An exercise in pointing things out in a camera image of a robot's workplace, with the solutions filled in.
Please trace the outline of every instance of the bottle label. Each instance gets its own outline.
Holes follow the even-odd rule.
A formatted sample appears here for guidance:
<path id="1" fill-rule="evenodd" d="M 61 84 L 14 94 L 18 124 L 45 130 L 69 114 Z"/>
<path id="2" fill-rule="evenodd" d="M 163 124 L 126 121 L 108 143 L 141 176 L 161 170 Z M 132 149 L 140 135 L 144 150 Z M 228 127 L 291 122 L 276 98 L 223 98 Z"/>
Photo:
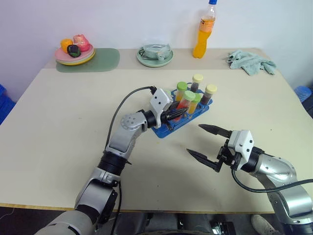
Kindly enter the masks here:
<path id="1" fill-rule="evenodd" d="M 214 21 L 213 20 L 201 19 L 199 30 L 203 31 L 203 32 L 206 32 L 206 33 L 212 32 L 213 25 L 214 25 Z"/>

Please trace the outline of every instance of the light green cloth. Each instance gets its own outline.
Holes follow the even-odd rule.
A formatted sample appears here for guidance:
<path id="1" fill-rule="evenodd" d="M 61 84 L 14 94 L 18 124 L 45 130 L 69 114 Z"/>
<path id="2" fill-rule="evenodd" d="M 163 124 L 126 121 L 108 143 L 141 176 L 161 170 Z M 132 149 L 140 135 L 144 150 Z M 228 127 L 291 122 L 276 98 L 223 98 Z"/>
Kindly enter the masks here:
<path id="1" fill-rule="evenodd" d="M 274 74 L 276 70 L 276 65 L 273 61 L 242 50 L 232 52 L 228 56 L 227 62 L 231 63 L 231 69 L 242 68 L 249 75 L 255 75 L 260 70 L 266 70 L 269 74 Z"/>

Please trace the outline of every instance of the green cap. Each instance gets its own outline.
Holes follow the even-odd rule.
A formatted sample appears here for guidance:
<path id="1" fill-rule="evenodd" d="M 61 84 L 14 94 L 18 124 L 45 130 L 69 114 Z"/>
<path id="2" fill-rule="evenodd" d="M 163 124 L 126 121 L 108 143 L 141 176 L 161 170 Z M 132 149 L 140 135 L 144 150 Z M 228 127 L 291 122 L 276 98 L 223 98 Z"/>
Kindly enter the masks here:
<path id="1" fill-rule="evenodd" d="M 193 101 L 195 99 L 196 95 L 191 91 L 185 91 L 183 97 L 186 100 Z"/>
<path id="2" fill-rule="evenodd" d="M 177 83 L 177 90 L 179 90 L 179 91 L 187 90 L 187 83 L 185 83 L 185 82 Z"/>
<path id="3" fill-rule="evenodd" d="M 193 99 L 192 102 L 194 102 L 194 103 L 199 103 L 200 100 L 201 100 L 201 95 L 200 95 L 199 93 L 195 93 L 195 96 L 196 96 L 196 97 Z"/>

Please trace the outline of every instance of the blue crate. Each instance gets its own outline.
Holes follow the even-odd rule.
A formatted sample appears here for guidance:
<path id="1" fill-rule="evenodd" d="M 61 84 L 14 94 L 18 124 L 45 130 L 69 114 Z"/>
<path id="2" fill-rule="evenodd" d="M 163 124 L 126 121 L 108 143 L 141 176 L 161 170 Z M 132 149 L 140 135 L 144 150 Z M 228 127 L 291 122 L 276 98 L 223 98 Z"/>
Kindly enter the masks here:
<path id="1" fill-rule="evenodd" d="M 0 96 L 4 95 L 5 91 L 6 91 L 6 89 L 0 84 Z"/>
<path id="2" fill-rule="evenodd" d="M 1 106 L 2 106 L 2 104 L 4 104 L 4 102 L 6 101 L 6 96 L 5 95 L 0 95 L 0 108 L 1 108 Z"/>
<path id="3" fill-rule="evenodd" d="M 6 116 L 8 116 L 14 106 L 15 102 L 13 102 L 9 97 L 4 96 L 4 102 L 0 107 L 0 124 L 5 120 Z"/>
<path id="4" fill-rule="evenodd" d="M 173 100 L 175 100 L 175 91 L 171 91 L 171 94 L 173 95 Z M 200 116 L 204 112 L 209 110 L 209 105 L 213 103 L 213 100 L 210 99 L 209 103 L 207 105 L 203 105 L 201 103 L 198 104 L 195 112 L 193 114 L 185 113 L 181 116 L 180 120 L 175 122 L 174 120 L 168 121 L 168 124 L 162 124 L 160 128 L 156 129 L 152 127 L 151 129 L 154 131 L 154 133 L 159 138 L 164 138 L 167 135 L 173 133 L 177 129 L 181 128 L 183 125 L 187 124 L 188 122 L 192 121 L 196 117 Z"/>

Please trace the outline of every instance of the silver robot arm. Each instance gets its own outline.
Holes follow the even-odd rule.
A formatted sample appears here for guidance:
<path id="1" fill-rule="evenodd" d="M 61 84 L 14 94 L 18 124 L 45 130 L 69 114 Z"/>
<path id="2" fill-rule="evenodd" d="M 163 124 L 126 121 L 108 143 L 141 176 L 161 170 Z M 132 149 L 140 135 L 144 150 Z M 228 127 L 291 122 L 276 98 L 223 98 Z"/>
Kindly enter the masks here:
<path id="1" fill-rule="evenodd" d="M 173 100 L 162 89 L 153 92 L 151 110 L 125 115 L 105 148 L 101 161 L 83 186 L 75 209 L 66 211 L 39 230 L 36 235 L 91 235 L 97 224 L 104 224 L 114 208 L 117 192 L 113 189 L 141 133 L 163 121 L 179 117 L 186 109 L 168 110 Z"/>
<path id="2" fill-rule="evenodd" d="M 313 235 L 312 199 L 301 185 L 294 186 L 298 180 L 291 163 L 255 147 L 248 130 L 227 131 L 213 125 L 199 126 L 228 140 L 219 151 L 218 162 L 212 162 L 205 155 L 188 149 L 194 158 L 216 172 L 219 172 L 225 163 L 230 166 L 234 180 L 241 187 L 251 192 L 266 192 L 286 235 Z M 252 189 L 243 185 L 236 177 L 236 170 L 243 170 L 256 177 L 265 189 Z"/>

